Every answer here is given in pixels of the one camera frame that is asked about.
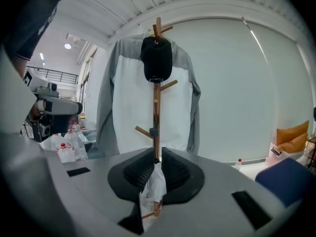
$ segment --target window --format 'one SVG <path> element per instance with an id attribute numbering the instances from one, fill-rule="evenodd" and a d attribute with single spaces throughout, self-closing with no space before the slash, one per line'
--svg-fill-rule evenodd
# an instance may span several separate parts
<path id="1" fill-rule="evenodd" d="M 91 55 L 89 60 L 86 62 L 86 65 L 83 71 L 82 83 L 80 87 L 80 98 L 79 98 L 79 101 L 82 103 L 82 112 L 85 112 L 87 85 L 88 85 L 89 74 L 91 71 L 92 61 L 93 61 L 95 53 L 96 53 L 96 50 Z"/>

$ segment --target plastic bottle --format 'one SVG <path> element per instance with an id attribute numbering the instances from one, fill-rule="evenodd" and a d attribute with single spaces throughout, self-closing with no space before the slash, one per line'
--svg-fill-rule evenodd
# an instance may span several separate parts
<path id="1" fill-rule="evenodd" d="M 73 129 L 75 130 L 75 132 L 80 132 L 80 125 L 78 124 L 78 122 L 74 122 Z"/>
<path id="2" fill-rule="evenodd" d="M 62 163 L 76 161 L 74 150 L 72 148 L 67 148 L 65 143 L 60 144 L 58 156 Z"/>
<path id="3" fill-rule="evenodd" d="M 57 153 L 58 150 L 60 149 L 60 145 L 62 143 L 65 143 L 65 139 L 59 135 L 58 133 L 54 134 L 51 136 L 51 140 L 50 140 L 50 143 L 51 143 L 51 149 Z"/>
<path id="4" fill-rule="evenodd" d="M 80 159 L 80 148 L 78 145 L 78 135 L 75 132 L 72 132 L 71 130 L 65 134 L 65 141 L 67 143 L 67 146 L 70 148 L 72 147 L 75 152 L 75 158 L 76 160 Z"/>
<path id="5" fill-rule="evenodd" d="M 241 159 L 238 159 L 238 161 L 235 163 L 234 168 L 237 170 L 240 170 L 241 168 Z"/>

